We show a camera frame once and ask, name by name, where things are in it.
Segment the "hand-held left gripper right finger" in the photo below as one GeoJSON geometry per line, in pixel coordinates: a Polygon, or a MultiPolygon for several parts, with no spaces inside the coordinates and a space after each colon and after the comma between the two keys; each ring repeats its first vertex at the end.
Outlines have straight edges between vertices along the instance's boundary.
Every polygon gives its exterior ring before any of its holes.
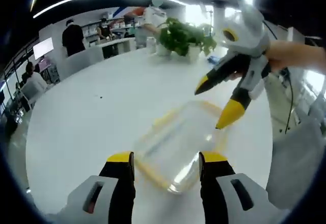
{"type": "Polygon", "coordinates": [[[282,223],[289,214],[247,175],[236,174],[217,152],[199,152],[200,196],[206,223],[282,223]]]}

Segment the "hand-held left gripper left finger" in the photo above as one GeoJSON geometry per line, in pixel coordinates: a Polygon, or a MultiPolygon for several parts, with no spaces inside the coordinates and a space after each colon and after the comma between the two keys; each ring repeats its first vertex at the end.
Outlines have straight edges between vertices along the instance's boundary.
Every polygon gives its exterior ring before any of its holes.
{"type": "Polygon", "coordinates": [[[135,199],[134,153],[110,156],[99,175],[75,188],[50,223],[131,223],[135,199]]]}

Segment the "person's right hand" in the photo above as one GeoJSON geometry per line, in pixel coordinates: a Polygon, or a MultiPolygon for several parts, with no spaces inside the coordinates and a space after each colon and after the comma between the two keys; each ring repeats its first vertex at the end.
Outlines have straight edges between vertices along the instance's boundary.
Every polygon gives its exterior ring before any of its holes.
{"type": "Polygon", "coordinates": [[[295,42],[273,41],[265,53],[272,72],[288,67],[300,68],[302,66],[300,58],[302,47],[304,47],[303,44],[295,42]]]}

